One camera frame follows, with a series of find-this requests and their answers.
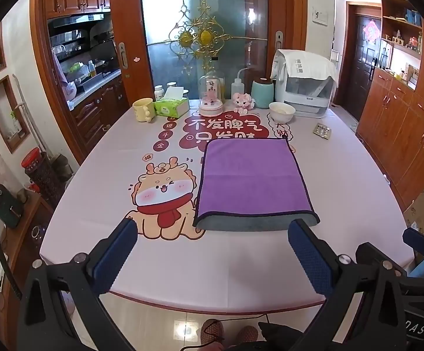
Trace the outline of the red lid jar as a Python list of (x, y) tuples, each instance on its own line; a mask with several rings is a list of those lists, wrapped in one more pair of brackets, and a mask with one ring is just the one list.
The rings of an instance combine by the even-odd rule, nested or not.
[(56, 208), (64, 194), (64, 187), (52, 168), (46, 152), (35, 147), (24, 157), (21, 166), (29, 179), (39, 188), (43, 198)]

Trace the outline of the yellow mug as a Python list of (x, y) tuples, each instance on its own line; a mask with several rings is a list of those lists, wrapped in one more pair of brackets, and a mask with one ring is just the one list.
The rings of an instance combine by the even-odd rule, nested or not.
[(151, 123), (155, 118), (155, 105), (150, 97), (144, 97), (133, 103), (135, 118), (138, 122)]

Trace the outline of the purple grey towel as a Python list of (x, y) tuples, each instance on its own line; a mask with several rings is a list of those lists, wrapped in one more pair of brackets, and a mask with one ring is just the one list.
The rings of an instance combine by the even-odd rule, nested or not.
[(201, 230), (287, 230), (321, 222), (288, 139), (211, 140), (205, 147), (193, 225)]

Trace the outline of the white squeeze bottle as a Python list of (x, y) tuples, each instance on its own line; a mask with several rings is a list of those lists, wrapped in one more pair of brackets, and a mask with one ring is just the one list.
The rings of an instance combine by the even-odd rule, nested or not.
[(238, 70), (236, 77), (231, 84), (231, 97), (233, 97), (235, 94), (246, 94), (248, 92), (245, 82), (245, 73), (249, 70), (252, 70), (251, 66), (247, 66)]

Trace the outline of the white cloth cover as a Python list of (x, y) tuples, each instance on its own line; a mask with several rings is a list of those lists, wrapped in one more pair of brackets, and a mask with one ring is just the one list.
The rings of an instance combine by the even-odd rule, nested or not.
[(320, 81), (331, 78), (339, 86), (339, 74), (334, 63), (310, 51), (278, 49), (274, 54), (270, 78), (282, 82), (285, 76)]

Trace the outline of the dark green radio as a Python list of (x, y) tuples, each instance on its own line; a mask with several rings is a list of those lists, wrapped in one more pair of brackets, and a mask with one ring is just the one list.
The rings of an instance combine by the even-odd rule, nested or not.
[(24, 205), (0, 184), (0, 220), (6, 227), (16, 228), (23, 217)]

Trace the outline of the mint green canister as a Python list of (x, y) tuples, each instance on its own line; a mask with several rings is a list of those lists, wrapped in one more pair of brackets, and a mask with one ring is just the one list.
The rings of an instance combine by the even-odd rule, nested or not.
[(255, 78), (252, 83), (251, 96), (255, 106), (259, 109), (268, 109), (274, 101), (274, 83), (270, 78)]

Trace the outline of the small pill blister pack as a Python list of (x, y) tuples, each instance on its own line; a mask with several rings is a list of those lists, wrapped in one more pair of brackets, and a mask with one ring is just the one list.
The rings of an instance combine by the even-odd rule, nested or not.
[(332, 134), (332, 130), (327, 125), (317, 123), (312, 133), (321, 137), (322, 139), (329, 140)]

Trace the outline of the white countertop appliance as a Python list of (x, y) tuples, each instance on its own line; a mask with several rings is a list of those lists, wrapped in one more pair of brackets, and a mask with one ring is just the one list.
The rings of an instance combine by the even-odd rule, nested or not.
[(274, 98), (295, 108), (296, 116), (322, 118), (335, 93), (335, 81), (314, 78), (287, 78), (275, 82)]

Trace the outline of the small white jar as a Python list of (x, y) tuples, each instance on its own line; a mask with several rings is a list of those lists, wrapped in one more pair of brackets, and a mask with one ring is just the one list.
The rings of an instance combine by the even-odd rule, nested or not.
[(157, 101), (163, 98), (164, 94), (165, 94), (165, 91), (162, 85), (154, 86), (154, 96)]

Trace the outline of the pink plush toy figure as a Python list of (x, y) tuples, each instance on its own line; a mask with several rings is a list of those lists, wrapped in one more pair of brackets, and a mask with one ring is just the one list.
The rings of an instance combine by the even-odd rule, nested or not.
[(232, 96), (233, 110), (240, 115), (247, 115), (255, 107), (255, 100), (250, 94), (235, 93)]

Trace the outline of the wooden cabinet wall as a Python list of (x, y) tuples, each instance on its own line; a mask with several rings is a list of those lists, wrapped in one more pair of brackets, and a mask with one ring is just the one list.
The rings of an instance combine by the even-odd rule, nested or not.
[(356, 135), (406, 209), (424, 191), (424, 19), (408, 0), (381, 0), (381, 14), (388, 59), (373, 73)]

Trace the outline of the gold ornament glass door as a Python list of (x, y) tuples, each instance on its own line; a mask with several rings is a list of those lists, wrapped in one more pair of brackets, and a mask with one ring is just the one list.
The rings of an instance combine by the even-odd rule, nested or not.
[(200, 97), (204, 75), (231, 96), (236, 78), (250, 92), (266, 74), (268, 0), (141, 0), (153, 85)]

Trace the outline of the green tissue box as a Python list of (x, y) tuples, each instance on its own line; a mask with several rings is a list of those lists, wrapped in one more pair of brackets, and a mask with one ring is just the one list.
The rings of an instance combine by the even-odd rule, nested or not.
[(154, 102), (158, 116), (180, 118), (190, 109), (189, 99), (182, 86), (169, 86), (164, 97)]

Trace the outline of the glass dome music box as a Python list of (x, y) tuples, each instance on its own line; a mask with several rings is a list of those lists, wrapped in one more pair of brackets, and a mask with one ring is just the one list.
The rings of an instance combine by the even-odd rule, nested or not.
[(221, 80), (214, 74), (203, 75), (199, 80), (199, 114), (204, 117), (220, 116), (223, 113)]

